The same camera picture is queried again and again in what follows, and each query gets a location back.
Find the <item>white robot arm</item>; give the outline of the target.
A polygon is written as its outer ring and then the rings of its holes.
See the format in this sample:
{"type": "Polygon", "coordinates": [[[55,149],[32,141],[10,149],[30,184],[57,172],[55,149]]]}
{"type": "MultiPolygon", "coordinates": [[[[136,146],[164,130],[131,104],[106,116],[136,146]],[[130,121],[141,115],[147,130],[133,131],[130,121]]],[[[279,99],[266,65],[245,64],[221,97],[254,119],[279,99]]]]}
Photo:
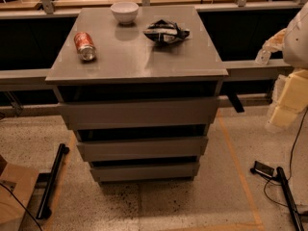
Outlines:
{"type": "Polygon", "coordinates": [[[261,50],[268,53],[277,51],[282,52],[284,62],[294,71],[275,82],[277,96],[269,109],[266,125],[273,133],[287,129],[308,107],[308,3],[285,29],[266,40],[261,50]]]}

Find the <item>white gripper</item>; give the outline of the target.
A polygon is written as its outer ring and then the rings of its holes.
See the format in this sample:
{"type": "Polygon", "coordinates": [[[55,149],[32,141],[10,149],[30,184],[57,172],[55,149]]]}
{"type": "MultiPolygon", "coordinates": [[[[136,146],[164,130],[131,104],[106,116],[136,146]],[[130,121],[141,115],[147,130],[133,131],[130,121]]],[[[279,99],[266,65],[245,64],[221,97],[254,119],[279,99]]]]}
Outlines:
{"type": "MultiPolygon", "coordinates": [[[[283,48],[286,29],[266,40],[262,46],[271,53],[283,48]]],[[[296,69],[288,76],[279,75],[274,84],[266,129],[277,133],[287,129],[308,107],[308,70],[296,69]]]]}

